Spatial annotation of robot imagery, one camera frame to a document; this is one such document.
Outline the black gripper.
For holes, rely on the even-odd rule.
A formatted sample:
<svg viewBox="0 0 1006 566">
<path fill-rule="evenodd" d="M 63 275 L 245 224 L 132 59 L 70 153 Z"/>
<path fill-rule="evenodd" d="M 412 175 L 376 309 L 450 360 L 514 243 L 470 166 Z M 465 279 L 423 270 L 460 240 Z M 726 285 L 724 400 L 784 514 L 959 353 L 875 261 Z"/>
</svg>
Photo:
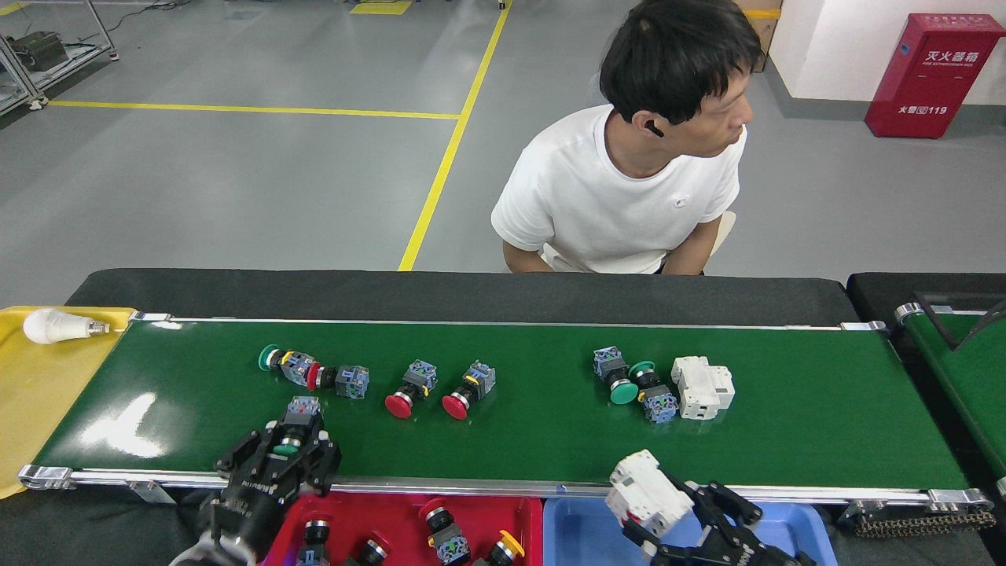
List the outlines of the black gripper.
<svg viewBox="0 0 1006 566">
<path fill-rule="evenodd" d="M 622 523 L 622 534 L 649 558 L 649 565 L 816 565 L 817 562 L 802 551 L 793 555 L 765 543 L 748 544 L 757 540 L 751 527 L 762 519 L 764 512 L 761 506 L 722 483 L 712 481 L 708 486 L 700 486 L 686 481 L 684 487 L 693 502 L 694 516 L 702 527 L 716 531 L 727 544 L 743 545 L 673 546 L 662 543 L 640 523 Z"/>
<path fill-rule="evenodd" d="M 216 459 L 217 476 L 229 479 L 199 509 L 199 529 L 265 556 L 279 534 L 287 509 L 305 480 L 316 495 L 327 495 L 336 480 L 342 452 L 326 430 L 318 433 L 308 460 L 276 455 L 277 428 L 252 430 Z"/>
</svg>

